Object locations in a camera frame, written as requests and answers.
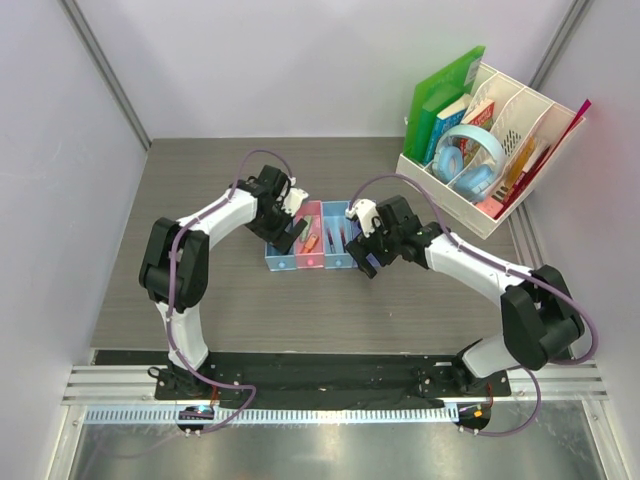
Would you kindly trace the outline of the purple plastic bin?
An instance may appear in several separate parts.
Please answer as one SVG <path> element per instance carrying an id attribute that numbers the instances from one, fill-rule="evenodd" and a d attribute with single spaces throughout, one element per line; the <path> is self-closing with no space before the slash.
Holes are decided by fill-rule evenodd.
<path id="1" fill-rule="evenodd" d="M 365 258 L 365 249 L 361 240 L 361 235 L 363 231 L 358 221 L 352 222 L 352 233 L 353 233 L 352 243 L 354 244 L 353 257 L 354 257 L 357 268 L 361 272 L 365 273 L 368 262 Z"/>

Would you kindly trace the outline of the pink plastic bin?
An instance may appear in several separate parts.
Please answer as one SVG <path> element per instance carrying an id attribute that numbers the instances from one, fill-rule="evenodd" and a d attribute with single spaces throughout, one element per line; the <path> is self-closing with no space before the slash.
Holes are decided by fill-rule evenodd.
<path id="1" fill-rule="evenodd" d="M 306 226 L 294 243 L 298 269 L 321 269 L 325 266 L 324 228 L 322 203 L 309 201 L 302 205 L 294 224 L 304 221 Z"/>

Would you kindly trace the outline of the light blue bin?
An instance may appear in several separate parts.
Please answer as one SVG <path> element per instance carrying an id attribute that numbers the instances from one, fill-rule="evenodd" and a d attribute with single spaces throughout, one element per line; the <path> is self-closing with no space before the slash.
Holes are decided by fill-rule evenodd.
<path id="1" fill-rule="evenodd" d="M 347 201 L 326 201 L 322 203 L 326 269 L 352 269 L 356 266 L 352 256 L 347 251 L 343 250 L 339 232 L 339 228 L 341 226 L 344 227 L 348 242 L 352 240 L 352 224 L 345 216 L 345 211 L 348 206 L 349 203 Z M 330 254 L 329 252 L 326 235 L 327 228 L 331 229 L 336 254 Z"/>
<path id="2" fill-rule="evenodd" d="M 281 253 L 270 244 L 265 245 L 265 262 L 271 272 L 294 271 L 297 269 L 294 248 Z"/>

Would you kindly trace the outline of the light blue front bin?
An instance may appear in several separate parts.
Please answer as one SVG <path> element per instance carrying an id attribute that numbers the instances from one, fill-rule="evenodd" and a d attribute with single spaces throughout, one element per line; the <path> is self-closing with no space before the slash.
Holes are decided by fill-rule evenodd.
<path id="1" fill-rule="evenodd" d="M 297 269 L 294 248 L 281 253 L 270 244 L 265 245 L 265 262 L 271 272 L 294 271 Z"/>

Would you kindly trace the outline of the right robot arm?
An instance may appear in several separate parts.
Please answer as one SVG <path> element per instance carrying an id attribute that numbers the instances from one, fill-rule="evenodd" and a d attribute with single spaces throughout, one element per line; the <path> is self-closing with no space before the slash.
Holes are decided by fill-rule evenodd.
<path id="1" fill-rule="evenodd" d="M 461 282 L 499 308 L 501 333 L 465 347 L 451 362 L 453 386 L 462 394 L 477 393 L 497 372 L 537 371 L 566 359 L 585 332 L 564 278 L 553 267 L 511 265 L 437 222 L 422 223 L 400 195 L 379 203 L 357 200 L 345 216 L 359 229 L 346 250 L 368 277 L 401 258 Z"/>

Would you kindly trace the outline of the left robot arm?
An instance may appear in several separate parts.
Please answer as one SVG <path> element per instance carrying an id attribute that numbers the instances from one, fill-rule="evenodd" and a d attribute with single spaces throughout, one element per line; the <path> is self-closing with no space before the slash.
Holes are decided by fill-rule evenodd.
<path id="1" fill-rule="evenodd" d="M 308 198 L 295 178 L 267 165 L 258 176 L 235 180 L 199 211 L 178 220 L 161 217 L 153 224 L 139 284 L 159 311 L 167 335 L 168 364 L 156 376 L 162 397 L 200 399 L 215 387 L 200 316 L 213 247 L 245 226 L 286 252 L 307 226 L 294 218 Z"/>

